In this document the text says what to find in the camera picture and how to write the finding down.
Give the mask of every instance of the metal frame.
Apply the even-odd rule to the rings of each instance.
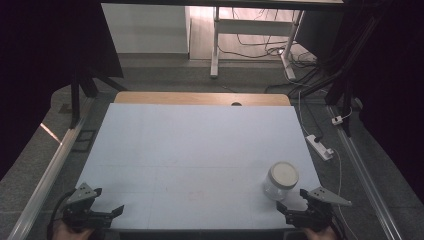
[[[82,107],[80,121],[77,123],[74,129],[69,129],[66,132],[65,137],[57,148],[49,166],[41,177],[40,182],[38,183],[31,198],[22,211],[21,216],[16,222],[11,234],[7,238],[8,240],[20,240],[27,237],[35,219],[37,218],[38,213],[40,212],[41,207],[44,204],[44,201],[47,198],[47,195],[50,192],[50,189],[53,186],[53,183],[55,182],[60,170],[62,169],[62,166],[69,152],[71,151],[75,139],[77,138],[82,126],[84,125],[93,102],[93,98],[86,99]]]
[[[219,7],[214,7],[214,39],[211,59],[211,78],[218,77],[218,39],[219,34],[246,34],[246,35],[271,35],[289,37],[287,45],[282,54],[281,60],[284,65],[288,80],[295,80],[296,76],[293,72],[289,54],[293,45],[294,37],[296,36],[299,27],[300,19],[303,11],[300,11],[294,22],[275,22],[275,21],[252,21],[239,19],[220,19]]]
[[[338,116],[338,114],[335,114],[335,111],[333,111],[332,107],[328,106],[327,110],[331,117]],[[361,155],[359,154],[358,149],[356,148],[352,138],[348,137],[346,132],[340,127],[337,128],[337,132],[349,155],[353,168],[355,169],[356,175],[361,181],[365,193],[368,196],[368,200],[370,201],[378,219],[380,220],[381,226],[383,228],[383,231],[386,233],[387,239],[403,239],[392,215],[390,214],[386,202],[378,191],[377,186],[375,185],[370,173],[368,172],[368,169],[364,164],[364,161]]]

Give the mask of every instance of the gray floor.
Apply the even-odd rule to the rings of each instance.
[[[268,85],[284,83],[285,85],[274,88],[269,93],[287,94],[294,87],[285,80],[282,64],[279,61],[240,61],[240,59],[235,61],[231,58],[223,58],[223,61],[220,61],[219,78],[211,80],[209,78],[210,61],[208,60],[188,60],[173,55],[131,54],[121,54],[120,60],[125,79],[116,79],[116,81],[132,91],[263,93]],[[297,76],[303,76],[307,71],[308,69],[295,69]],[[96,80],[96,84],[100,93],[94,101],[94,106],[81,133],[81,136],[88,138],[95,138],[95,133],[101,126],[108,104],[113,101],[117,93],[100,81]],[[343,176],[341,196],[354,203],[351,208],[342,208],[347,223],[358,239],[387,239],[352,168],[337,130],[329,122],[323,96],[323,92],[316,92],[310,95],[306,102],[301,102],[305,128],[310,133],[319,134],[313,121],[312,116],[314,116],[325,133],[323,143],[336,149],[340,154],[340,161],[335,158],[323,162],[310,149],[320,181],[324,187],[337,192],[340,177],[339,163],[341,162]],[[299,111],[297,99],[292,99],[291,103]],[[307,110],[306,104],[310,107],[311,112]],[[59,139],[63,139],[70,124],[69,105],[70,88],[65,87],[58,90],[52,96],[51,109],[43,121],[45,126]],[[424,239],[423,204],[417,199],[390,158],[364,129],[358,119],[359,111],[359,108],[354,108],[352,114],[352,139],[357,144],[404,239]],[[58,146],[59,143],[40,127],[15,165],[0,182],[0,239],[6,239],[9,236]],[[79,173],[87,159],[89,148],[89,142],[84,141],[73,145],[73,151],[69,154],[40,210],[28,239],[45,238],[45,228],[53,206],[64,192],[75,187]],[[348,230],[347,232],[349,239],[355,239]]]

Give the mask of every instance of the power strip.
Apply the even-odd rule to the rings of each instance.
[[[315,135],[309,135],[306,137],[308,143],[315,149],[315,151],[321,156],[322,160],[327,161],[333,158],[333,149],[325,148],[321,142],[315,142]]]

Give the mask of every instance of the aluminum rail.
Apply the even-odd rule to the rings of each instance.
[[[74,129],[69,129],[59,147],[56,150],[56,153],[53,155],[50,164],[47,166],[46,171],[41,177],[40,182],[32,193],[31,198],[29,199],[27,205],[21,213],[18,221],[15,224],[12,232],[10,233],[8,240],[21,240],[25,239],[28,236],[29,231],[31,230],[35,219],[40,212],[41,207],[44,204],[44,201],[47,198],[47,195],[50,192],[50,189],[55,182],[57,175],[59,174],[62,166],[71,151],[72,145],[75,142],[79,132],[84,125],[84,122],[87,118],[87,115],[90,111],[91,105],[93,104],[93,98],[87,98],[81,109],[81,118],[78,124]]]
[[[330,106],[327,106],[327,110],[331,117],[335,117],[333,109]],[[352,165],[355,169],[355,172],[364,187],[365,193],[368,196],[368,199],[373,206],[378,220],[381,223],[383,231],[386,233],[387,239],[390,240],[402,240],[402,235],[390,214],[390,211],[387,207],[386,202],[381,196],[380,192],[377,189],[377,186],[374,184],[374,181],[368,172],[364,161],[362,160],[361,155],[359,154],[358,149],[355,146],[352,138],[349,138],[341,127],[337,128],[340,139],[345,146],[345,149],[349,155],[349,158],[352,162]]]

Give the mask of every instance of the white cable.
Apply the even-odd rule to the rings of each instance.
[[[352,114],[352,107],[350,107],[350,113],[348,115],[342,117],[342,119],[345,119],[345,118],[349,117],[351,114]]]
[[[342,190],[342,159],[340,158],[339,152],[337,152],[336,149],[333,148],[333,151],[336,152],[337,157],[339,158],[340,178],[339,178],[338,195],[340,196],[340,191]],[[358,237],[356,236],[356,234],[352,231],[352,229],[347,224],[346,219],[343,216],[342,209],[340,208],[340,204],[338,204],[337,206],[339,207],[340,216],[342,216],[343,222],[345,223],[346,227],[349,229],[349,231],[352,233],[352,235],[355,237],[355,239],[358,240]]]
[[[308,136],[309,136],[310,134],[308,133],[308,131],[306,131],[305,126],[303,126],[302,111],[300,111],[300,92],[302,92],[302,91],[299,91],[299,102],[298,102],[298,104],[299,104],[300,125],[302,125],[303,131],[305,131],[305,133],[308,134]]]

